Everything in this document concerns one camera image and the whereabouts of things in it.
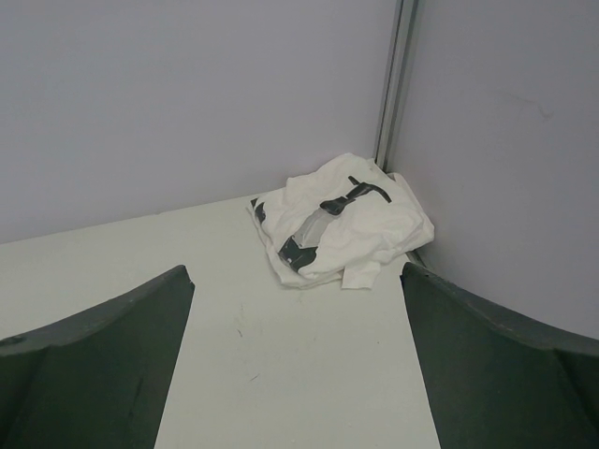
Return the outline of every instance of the metal strip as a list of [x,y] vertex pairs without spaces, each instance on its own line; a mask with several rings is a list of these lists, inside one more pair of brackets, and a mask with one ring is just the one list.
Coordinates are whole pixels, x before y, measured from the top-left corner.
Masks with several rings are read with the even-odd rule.
[[418,0],[398,0],[395,10],[395,22],[387,62],[387,78],[374,154],[374,162],[383,171],[387,170],[387,161],[393,153],[392,145],[395,143],[393,134],[398,120],[401,119],[402,107],[405,103],[406,55],[415,22],[417,2]]

